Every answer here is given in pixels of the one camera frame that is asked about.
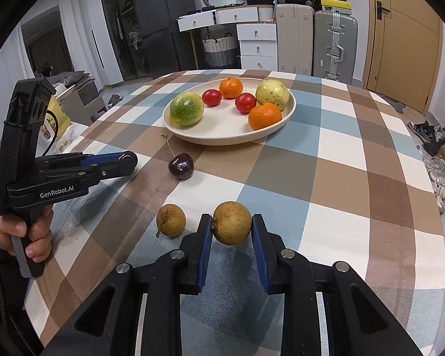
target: jacket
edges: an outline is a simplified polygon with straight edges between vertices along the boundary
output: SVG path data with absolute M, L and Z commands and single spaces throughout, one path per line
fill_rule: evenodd
M 0 356 L 37 356 L 43 345 L 24 308 L 29 280 L 21 276 L 17 259 L 1 249 L 0 274 L 9 313 L 7 333 L 0 309 Z

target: tomato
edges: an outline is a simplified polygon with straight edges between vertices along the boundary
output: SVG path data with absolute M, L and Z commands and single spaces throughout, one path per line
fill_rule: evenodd
M 242 93 L 236 97 L 236 108 L 242 114 L 248 114 L 257 105 L 254 95 Z
M 221 92 L 218 90 L 207 90 L 204 92 L 201 99 L 203 99 L 203 102 L 207 106 L 217 106 L 219 103 L 221 103 L 221 99 L 223 96 L 221 95 Z

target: orange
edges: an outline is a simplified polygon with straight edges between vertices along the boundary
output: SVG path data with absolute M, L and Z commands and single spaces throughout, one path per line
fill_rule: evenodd
M 227 78 L 219 84 L 219 92 L 226 99 L 235 99 L 242 94 L 242 83 L 238 78 Z
M 248 120 L 251 129 L 260 130 L 280 122 L 282 113 L 275 104 L 266 102 L 251 109 Z

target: blue gripper pad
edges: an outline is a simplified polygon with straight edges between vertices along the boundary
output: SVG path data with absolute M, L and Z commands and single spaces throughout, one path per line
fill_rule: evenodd
M 102 162 L 110 162 L 113 160 L 118 160 L 122 152 L 113 152 L 110 154 L 100 154 L 100 155 L 91 155 L 86 159 L 81 161 L 81 166 L 90 166 L 93 163 L 102 163 Z
M 201 251 L 199 253 L 199 260 L 198 260 L 198 278 L 196 280 L 196 289 L 198 290 L 198 293 L 201 293 L 201 291 L 203 290 L 203 286 L 206 283 L 209 254 L 211 252 L 211 243 L 212 243 L 211 218 L 208 218 L 204 230 L 203 244 L 201 245 Z
M 262 240 L 260 237 L 260 231 L 257 226 L 257 221 L 255 216 L 252 217 L 252 246 L 254 247 L 255 259 L 257 262 L 257 269 L 259 271 L 260 283 L 264 287 L 266 293 L 268 293 L 268 265 L 267 258 L 265 256 L 264 247 L 262 245 Z

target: checkered tablecloth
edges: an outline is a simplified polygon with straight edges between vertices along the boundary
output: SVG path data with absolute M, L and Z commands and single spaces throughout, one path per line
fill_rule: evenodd
M 265 139 L 236 146 L 171 136 L 161 119 L 166 104 L 228 76 L 281 80 L 297 101 L 290 121 Z M 169 173 L 165 135 L 175 154 L 193 157 L 191 179 Z M 26 300 L 44 344 L 117 264 L 152 263 L 179 246 L 181 237 L 155 236 L 163 204 L 184 210 L 190 233 L 201 214 L 234 200 L 262 213 L 268 230 L 310 261 L 348 262 L 428 354 L 445 288 L 442 225 L 414 142 L 378 95 L 281 72 L 177 72 L 142 84 L 70 150 L 132 150 L 139 163 L 132 178 L 102 181 L 88 196 L 55 205 L 53 255 Z M 215 241 L 203 293 L 182 299 L 184 354 L 278 355 L 282 314 L 283 298 L 260 286 L 250 240 L 237 247 Z

